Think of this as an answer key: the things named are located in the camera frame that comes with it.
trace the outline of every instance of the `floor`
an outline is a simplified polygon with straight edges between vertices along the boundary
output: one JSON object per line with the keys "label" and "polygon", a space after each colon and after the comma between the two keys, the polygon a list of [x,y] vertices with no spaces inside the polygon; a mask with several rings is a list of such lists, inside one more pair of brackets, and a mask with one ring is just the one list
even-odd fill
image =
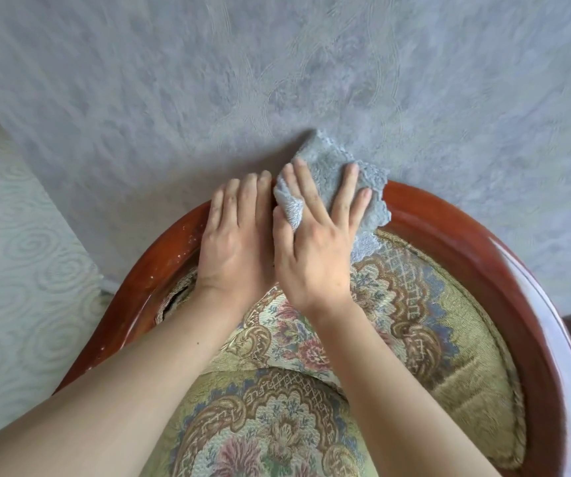
{"label": "floor", "polygon": [[98,271],[0,127],[0,428],[46,399],[109,297]]}

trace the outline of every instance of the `red-brown wooden frame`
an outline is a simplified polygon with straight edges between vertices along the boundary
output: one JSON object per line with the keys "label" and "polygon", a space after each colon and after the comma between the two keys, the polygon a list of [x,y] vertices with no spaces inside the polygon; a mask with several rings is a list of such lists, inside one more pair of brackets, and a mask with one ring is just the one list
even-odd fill
{"label": "red-brown wooden frame", "polygon": [[[446,201],[389,182],[385,226],[433,257],[486,309],[506,341],[525,393],[528,446],[505,476],[571,477],[571,339],[532,274],[477,221]],[[162,234],[134,265],[58,389],[154,326],[174,283],[198,257],[210,203]]]}

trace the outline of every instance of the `upholstered seat cushion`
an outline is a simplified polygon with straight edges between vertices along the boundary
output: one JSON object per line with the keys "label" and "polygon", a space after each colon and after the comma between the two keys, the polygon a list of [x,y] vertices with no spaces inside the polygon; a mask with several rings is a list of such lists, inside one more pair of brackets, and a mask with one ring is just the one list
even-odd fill
{"label": "upholstered seat cushion", "polygon": [[[393,234],[378,231],[377,236],[381,250],[353,265],[353,299],[484,455],[498,467],[519,467],[526,448],[523,395],[503,338],[468,291],[429,256]],[[178,282],[160,308],[158,321],[189,297],[194,276],[193,271]],[[278,286],[246,314],[205,373],[248,375],[266,368],[309,375],[342,398],[340,382],[314,329]],[[208,382],[198,380],[194,392],[207,394]],[[178,415],[188,411],[183,407],[186,401]],[[174,430],[165,433],[154,453],[163,460],[159,452],[165,449],[169,470],[171,460],[183,458],[177,452],[186,447],[182,444],[186,425],[183,419],[172,420],[169,429]],[[174,445],[163,443],[169,438]],[[173,475],[190,474],[202,475],[190,471]]]}

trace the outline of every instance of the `cleaning cloth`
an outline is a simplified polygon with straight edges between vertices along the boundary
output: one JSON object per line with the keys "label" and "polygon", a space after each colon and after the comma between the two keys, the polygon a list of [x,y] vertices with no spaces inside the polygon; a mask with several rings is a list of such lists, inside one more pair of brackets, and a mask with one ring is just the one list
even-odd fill
{"label": "cleaning cloth", "polygon": [[[358,164],[360,172],[356,191],[361,187],[369,187],[372,190],[372,196],[354,239],[352,263],[370,256],[379,249],[381,243],[374,235],[374,231],[378,226],[384,226],[392,220],[392,213],[383,201],[383,189],[388,180],[387,171],[373,164],[355,160],[352,155],[319,131],[315,131],[306,140],[295,157],[305,160],[308,164],[318,195],[328,211],[343,181],[345,164],[350,162]],[[296,231],[301,224],[305,204],[303,200],[292,196],[282,174],[279,174],[276,179],[274,197],[283,208],[288,222]]]}

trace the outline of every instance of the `chair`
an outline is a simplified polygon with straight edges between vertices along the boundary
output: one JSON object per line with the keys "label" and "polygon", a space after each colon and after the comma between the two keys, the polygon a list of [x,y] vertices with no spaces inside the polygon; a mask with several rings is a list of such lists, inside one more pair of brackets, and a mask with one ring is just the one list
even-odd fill
{"label": "chair", "polygon": [[[571,477],[571,339],[548,296],[495,235],[446,201],[392,181],[383,198],[393,215],[385,230],[457,279],[512,354],[524,391],[527,448],[518,470],[501,473]],[[208,212],[209,202],[196,207],[148,248],[59,389],[154,327],[163,299],[198,258]]]}

